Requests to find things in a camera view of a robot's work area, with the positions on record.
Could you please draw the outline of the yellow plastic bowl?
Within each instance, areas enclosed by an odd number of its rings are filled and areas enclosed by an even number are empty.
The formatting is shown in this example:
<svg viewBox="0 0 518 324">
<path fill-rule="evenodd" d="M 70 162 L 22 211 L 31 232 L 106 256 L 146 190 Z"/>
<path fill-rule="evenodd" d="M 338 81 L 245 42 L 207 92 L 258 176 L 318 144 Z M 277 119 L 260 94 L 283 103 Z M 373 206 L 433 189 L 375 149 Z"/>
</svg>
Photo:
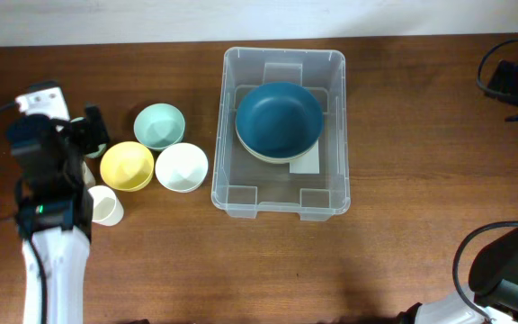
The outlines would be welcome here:
<svg viewBox="0 0 518 324">
<path fill-rule="evenodd" d="M 104 153 L 100 174 L 112 189 L 136 192 L 150 183 L 154 168 L 155 159 L 147 147 L 135 141 L 125 141 Z"/>
</svg>

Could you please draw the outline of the cream plastic cup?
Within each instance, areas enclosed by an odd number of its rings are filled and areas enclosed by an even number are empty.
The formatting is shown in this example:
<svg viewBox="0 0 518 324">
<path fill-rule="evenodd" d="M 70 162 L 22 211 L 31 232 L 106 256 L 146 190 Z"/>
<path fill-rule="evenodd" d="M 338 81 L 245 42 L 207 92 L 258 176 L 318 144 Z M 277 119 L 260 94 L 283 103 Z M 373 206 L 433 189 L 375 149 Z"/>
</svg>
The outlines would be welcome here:
<svg viewBox="0 0 518 324">
<path fill-rule="evenodd" d="M 96 185 L 88 189 L 93 198 L 94 223 L 103 226 L 114 226 L 121 222 L 124 209 L 115 192 L 107 186 Z"/>
</svg>

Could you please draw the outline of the grey plastic cup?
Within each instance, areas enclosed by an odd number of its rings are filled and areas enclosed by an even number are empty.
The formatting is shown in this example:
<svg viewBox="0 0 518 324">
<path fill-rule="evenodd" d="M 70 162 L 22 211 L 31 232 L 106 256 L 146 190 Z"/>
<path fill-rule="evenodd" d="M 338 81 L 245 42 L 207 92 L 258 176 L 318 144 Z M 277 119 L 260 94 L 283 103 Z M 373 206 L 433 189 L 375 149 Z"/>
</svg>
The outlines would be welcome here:
<svg viewBox="0 0 518 324">
<path fill-rule="evenodd" d="M 86 188 L 91 188 L 96 185 L 94 175 L 85 162 L 82 163 L 82 177 Z"/>
</svg>

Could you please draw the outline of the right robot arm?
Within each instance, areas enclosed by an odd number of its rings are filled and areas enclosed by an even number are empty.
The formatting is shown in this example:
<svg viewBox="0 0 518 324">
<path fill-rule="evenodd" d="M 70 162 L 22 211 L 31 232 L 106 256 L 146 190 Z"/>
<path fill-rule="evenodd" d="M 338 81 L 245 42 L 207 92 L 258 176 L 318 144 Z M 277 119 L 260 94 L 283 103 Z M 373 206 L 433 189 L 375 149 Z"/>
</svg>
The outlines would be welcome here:
<svg viewBox="0 0 518 324">
<path fill-rule="evenodd" d="M 94 225 L 87 323 L 316 323 L 385 319 L 454 290 L 518 221 L 515 107 L 482 94 L 478 64 L 518 61 L 514 35 L 76 46 L 62 62 L 70 107 L 97 104 L 113 141 L 147 105 L 186 119 L 207 155 L 190 193 L 151 181 L 121 192 L 123 220 Z M 314 59 L 331 107 L 319 175 L 251 156 L 229 127 L 223 80 Z"/>
</svg>

